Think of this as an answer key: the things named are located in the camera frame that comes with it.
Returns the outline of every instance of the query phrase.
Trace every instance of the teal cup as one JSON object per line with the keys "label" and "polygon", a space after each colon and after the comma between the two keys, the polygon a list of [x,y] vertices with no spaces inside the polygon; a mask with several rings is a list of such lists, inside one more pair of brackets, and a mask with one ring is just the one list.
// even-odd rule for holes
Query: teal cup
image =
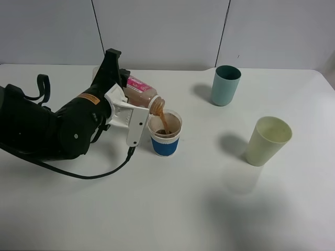
{"label": "teal cup", "polygon": [[240,78],[240,70],[233,66],[222,65],[217,67],[211,88],[212,102],[217,106],[229,104],[235,94]]}

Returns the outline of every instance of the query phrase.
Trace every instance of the yellow plastic cup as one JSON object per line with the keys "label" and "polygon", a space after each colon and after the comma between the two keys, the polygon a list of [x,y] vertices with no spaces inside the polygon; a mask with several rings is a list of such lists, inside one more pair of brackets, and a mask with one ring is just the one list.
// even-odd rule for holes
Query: yellow plastic cup
{"label": "yellow plastic cup", "polygon": [[250,165],[263,166],[290,139],[292,130],[276,117],[260,118],[251,135],[245,157]]}

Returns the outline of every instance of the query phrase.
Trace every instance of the orange label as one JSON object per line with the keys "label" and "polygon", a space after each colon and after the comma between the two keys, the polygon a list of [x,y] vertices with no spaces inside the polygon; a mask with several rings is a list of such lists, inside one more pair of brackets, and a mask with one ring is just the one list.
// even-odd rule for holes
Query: orange label
{"label": "orange label", "polygon": [[95,105],[97,105],[100,102],[100,99],[88,93],[81,93],[77,98],[86,98],[87,100],[91,101]]}

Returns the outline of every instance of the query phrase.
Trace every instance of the white paper cup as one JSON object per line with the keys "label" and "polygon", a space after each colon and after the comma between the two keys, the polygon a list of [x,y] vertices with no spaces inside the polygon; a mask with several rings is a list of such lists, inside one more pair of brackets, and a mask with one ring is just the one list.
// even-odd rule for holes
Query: white paper cup
{"label": "white paper cup", "polygon": [[157,133],[160,130],[164,130],[162,120],[158,116],[150,116],[148,128],[154,151],[158,155],[166,157],[172,155],[177,149],[182,131],[182,118],[172,110],[164,110],[163,112],[171,134],[164,135]]}

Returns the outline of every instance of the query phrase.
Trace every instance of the cup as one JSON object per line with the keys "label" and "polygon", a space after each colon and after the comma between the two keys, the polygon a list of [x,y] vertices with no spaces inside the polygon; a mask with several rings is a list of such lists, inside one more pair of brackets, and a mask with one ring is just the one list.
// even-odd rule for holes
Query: cup
{"label": "cup", "polygon": [[229,104],[235,94],[240,78],[240,70],[233,66],[222,65],[217,67],[211,88],[212,102],[218,106]]}
{"label": "cup", "polygon": [[245,157],[250,165],[263,166],[292,137],[292,130],[276,117],[260,118],[251,135]]}
{"label": "cup", "polygon": [[178,113],[172,110],[164,110],[163,113],[171,133],[157,133],[160,130],[164,130],[163,122],[158,116],[151,116],[149,118],[148,128],[154,151],[159,156],[167,157],[172,155],[177,149],[180,133],[182,131],[182,118]]}

